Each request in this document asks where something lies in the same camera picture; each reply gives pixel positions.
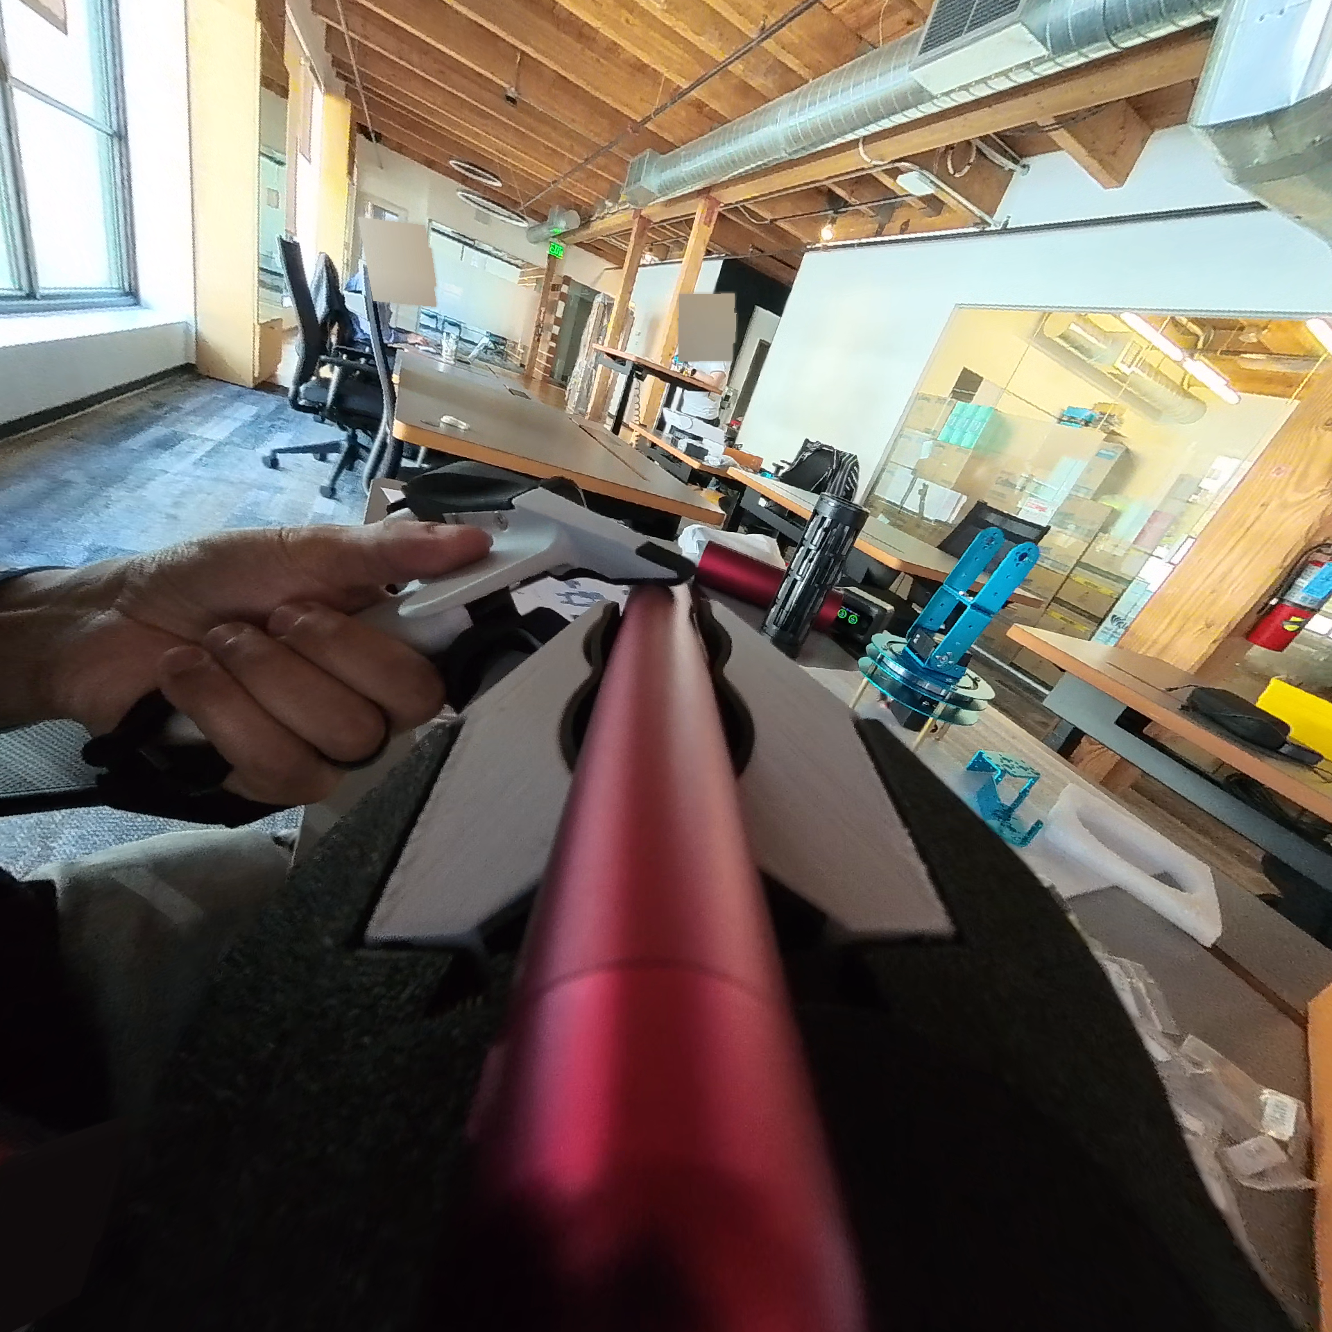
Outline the wooden side desk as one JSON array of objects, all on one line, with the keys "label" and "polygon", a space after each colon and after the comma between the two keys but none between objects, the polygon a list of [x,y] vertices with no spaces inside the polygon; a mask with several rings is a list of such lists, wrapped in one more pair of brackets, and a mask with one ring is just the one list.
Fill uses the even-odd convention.
[{"label": "wooden side desk", "polygon": [[1193,707],[1197,681],[1164,661],[1037,627],[1007,636],[1059,671],[1043,703],[1061,757],[1093,741],[1330,890],[1326,771],[1229,734]]}]

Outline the black ribbed cylinder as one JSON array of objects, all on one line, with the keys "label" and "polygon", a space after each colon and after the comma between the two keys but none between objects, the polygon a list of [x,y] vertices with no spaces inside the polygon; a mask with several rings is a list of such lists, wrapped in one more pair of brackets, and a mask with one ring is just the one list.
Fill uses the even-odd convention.
[{"label": "black ribbed cylinder", "polygon": [[760,630],[785,657],[795,660],[804,647],[867,519],[861,504],[833,493],[817,498]]}]

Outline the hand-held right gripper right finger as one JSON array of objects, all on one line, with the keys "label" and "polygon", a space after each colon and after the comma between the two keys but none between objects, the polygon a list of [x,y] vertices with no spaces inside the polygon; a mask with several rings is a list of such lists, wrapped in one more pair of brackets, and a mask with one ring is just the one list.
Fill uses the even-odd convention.
[{"label": "hand-held right gripper right finger", "polygon": [[856,730],[852,673],[782,655],[717,600],[695,608],[758,871],[837,936],[951,939],[955,925]]}]

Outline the long wooden desk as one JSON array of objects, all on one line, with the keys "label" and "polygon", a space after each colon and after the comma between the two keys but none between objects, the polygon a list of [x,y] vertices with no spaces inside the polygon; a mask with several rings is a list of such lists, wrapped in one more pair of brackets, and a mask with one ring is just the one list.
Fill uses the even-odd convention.
[{"label": "long wooden desk", "polygon": [[569,481],[588,508],[650,538],[725,522],[712,493],[676,479],[607,428],[541,401],[536,386],[411,349],[396,357],[393,436],[438,455]]}]

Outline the orange and white box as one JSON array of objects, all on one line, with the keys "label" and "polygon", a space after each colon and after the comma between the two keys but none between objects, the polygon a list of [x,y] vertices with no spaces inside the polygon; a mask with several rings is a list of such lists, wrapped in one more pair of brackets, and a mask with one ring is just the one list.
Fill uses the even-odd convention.
[{"label": "orange and white box", "polygon": [[1319,1329],[1330,1331],[1330,987],[1307,1010],[1313,1191],[1313,1264],[1321,1301]]}]

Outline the pile of small hardware bags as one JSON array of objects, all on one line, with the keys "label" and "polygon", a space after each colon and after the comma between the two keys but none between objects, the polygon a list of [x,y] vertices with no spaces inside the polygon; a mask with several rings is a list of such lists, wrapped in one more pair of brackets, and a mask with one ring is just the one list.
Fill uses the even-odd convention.
[{"label": "pile of small hardware bags", "polygon": [[1315,1190],[1308,1174],[1305,1102],[1261,1085],[1215,1047],[1185,1034],[1145,966],[1105,952],[1094,939],[1088,944],[1154,1061],[1212,1202],[1245,1251],[1256,1256],[1246,1237],[1240,1193]]}]

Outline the person's left hand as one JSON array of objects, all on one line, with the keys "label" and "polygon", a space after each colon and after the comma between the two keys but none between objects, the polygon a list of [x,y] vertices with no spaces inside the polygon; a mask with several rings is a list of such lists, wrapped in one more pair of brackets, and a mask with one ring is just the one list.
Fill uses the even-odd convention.
[{"label": "person's left hand", "polygon": [[105,734],[159,690],[225,760],[228,792],[320,803],[444,704],[438,671],[357,612],[488,549],[474,527],[284,527],[68,571],[52,720]]}]

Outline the black pouch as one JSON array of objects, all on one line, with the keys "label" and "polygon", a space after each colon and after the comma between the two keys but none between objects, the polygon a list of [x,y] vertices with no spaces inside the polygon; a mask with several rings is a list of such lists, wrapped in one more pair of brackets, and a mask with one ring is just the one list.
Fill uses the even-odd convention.
[{"label": "black pouch", "polygon": [[1223,688],[1194,687],[1188,692],[1183,707],[1197,714],[1208,725],[1219,728],[1234,741],[1258,752],[1305,768],[1316,768],[1324,761],[1324,755],[1294,741],[1289,723],[1237,693]]}]

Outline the wooden standing desk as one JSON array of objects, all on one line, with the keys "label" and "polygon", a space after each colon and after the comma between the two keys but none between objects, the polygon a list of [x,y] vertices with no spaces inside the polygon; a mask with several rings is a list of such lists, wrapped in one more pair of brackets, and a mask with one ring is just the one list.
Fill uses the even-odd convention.
[{"label": "wooden standing desk", "polygon": [[628,398],[631,397],[634,384],[647,378],[655,378],[668,389],[691,389],[695,386],[691,384],[693,373],[690,368],[663,365],[657,360],[634,355],[607,344],[592,344],[592,352],[595,354],[595,362],[599,368],[625,374],[625,386],[620,400],[615,405],[611,424],[611,432],[615,435],[620,433],[625,422]]}]

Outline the red cylindrical case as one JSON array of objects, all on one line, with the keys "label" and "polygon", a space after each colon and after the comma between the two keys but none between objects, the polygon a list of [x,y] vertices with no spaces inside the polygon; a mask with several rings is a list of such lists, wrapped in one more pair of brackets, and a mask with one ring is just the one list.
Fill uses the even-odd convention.
[{"label": "red cylindrical case", "polygon": [[[788,570],[766,560],[747,555],[722,543],[706,543],[696,562],[696,581],[704,587],[733,595],[737,600],[771,609],[777,600]],[[817,609],[812,627],[831,631],[837,623],[860,623],[858,614],[844,603],[839,590],[828,592]]]}]

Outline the red electric screwdriver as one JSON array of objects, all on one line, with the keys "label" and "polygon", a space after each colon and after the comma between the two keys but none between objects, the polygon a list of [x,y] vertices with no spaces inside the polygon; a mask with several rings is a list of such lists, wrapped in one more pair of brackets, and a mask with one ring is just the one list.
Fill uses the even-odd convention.
[{"label": "red electric screwdriver", "polygon": [[867,1327],[685,593],[628,598],[515,980],[441,1327]]}]

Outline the small blue metal bracket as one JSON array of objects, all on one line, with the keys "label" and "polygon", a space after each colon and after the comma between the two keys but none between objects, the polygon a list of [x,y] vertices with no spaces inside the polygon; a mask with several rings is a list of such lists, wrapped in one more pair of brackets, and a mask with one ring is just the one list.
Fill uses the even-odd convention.
[{"label": "small blue metal bracket", "polygon": [[1015,849],[1031,845],[1043,830],[1043,822],[1021,823],[1020,811],[1042,774],[1021,758],[986,749],[975,750],[966,772],[978,782],[971,803],[982,822]]}]

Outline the person's grey trousers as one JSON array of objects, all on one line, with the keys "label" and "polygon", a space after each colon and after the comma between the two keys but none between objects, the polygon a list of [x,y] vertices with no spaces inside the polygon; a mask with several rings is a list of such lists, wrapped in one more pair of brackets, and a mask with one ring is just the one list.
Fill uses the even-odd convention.
[{"label": "person's grey trousers", "polygon": [[285,885],[293,831],[160,834],[40,866],[59,958],[106,1045],[168,1045],[217,961]]}]

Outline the silver air duct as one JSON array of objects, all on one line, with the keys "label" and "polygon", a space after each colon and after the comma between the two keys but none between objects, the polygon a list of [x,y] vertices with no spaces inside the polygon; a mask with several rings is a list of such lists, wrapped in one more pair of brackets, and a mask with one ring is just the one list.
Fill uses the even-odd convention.
[{"label": "silver air duct", "polygon": [[925,27],[626,170],[644,208],[1215,21],[1223,2],[939,2]]}]

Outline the black swivel chair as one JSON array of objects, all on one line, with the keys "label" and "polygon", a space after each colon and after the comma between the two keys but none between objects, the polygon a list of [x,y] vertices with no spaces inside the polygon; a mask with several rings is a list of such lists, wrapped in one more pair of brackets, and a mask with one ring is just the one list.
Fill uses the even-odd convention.
[{"label": "black swivel chair", "polygon": [[392,444],[389,355],[371,338],[357,341],[355,316],[331,259],[320,256],[308,278],[300,243],[281,238],[278,248],[298,333],[289,406],[339,433],[338,462],[320,489],[335,500],[339,481],[360,462],[363,481],[373,482]]}]

